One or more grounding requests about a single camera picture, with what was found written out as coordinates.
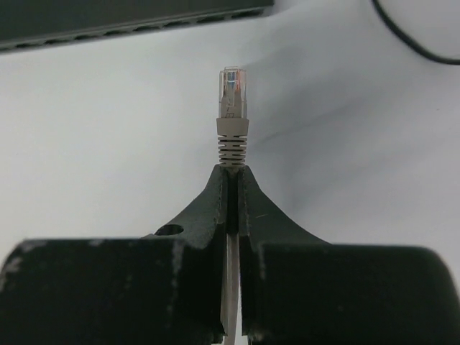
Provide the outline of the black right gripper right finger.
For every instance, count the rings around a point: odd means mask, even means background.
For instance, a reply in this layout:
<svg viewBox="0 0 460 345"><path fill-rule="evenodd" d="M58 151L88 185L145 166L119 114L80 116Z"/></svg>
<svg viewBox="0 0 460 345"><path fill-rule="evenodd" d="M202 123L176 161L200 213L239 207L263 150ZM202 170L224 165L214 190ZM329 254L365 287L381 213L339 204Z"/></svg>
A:
<svg viewBox="0 0 460 345"><path fill-rule="evenodd" d="M251 344L457 344L459 297L425 247L331 244L238 174L242 331Z"/></svg>

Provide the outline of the black network switch box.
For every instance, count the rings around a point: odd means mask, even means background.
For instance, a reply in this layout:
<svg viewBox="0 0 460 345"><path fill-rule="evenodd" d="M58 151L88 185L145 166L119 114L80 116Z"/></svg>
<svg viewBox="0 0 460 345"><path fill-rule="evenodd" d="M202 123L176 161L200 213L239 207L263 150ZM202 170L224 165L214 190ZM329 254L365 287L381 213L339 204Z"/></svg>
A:
<svg viewBox="0 0 460 345"><path fill-rule="evenodd" d="M274 5L215 0L2 1L1 52L263 17Z"/></svg>

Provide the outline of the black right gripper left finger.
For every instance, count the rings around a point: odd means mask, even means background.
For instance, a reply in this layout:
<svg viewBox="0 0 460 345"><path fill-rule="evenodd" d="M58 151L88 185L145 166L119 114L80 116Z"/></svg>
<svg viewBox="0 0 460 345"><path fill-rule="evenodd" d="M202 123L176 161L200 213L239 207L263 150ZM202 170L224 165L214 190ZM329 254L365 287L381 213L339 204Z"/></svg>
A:
<svg viewBox="0 0 460 345"><path fill-rule="evenodd" d="M227 177L154 234L27 239L1 269L3 344L218 344Z"/></svg>

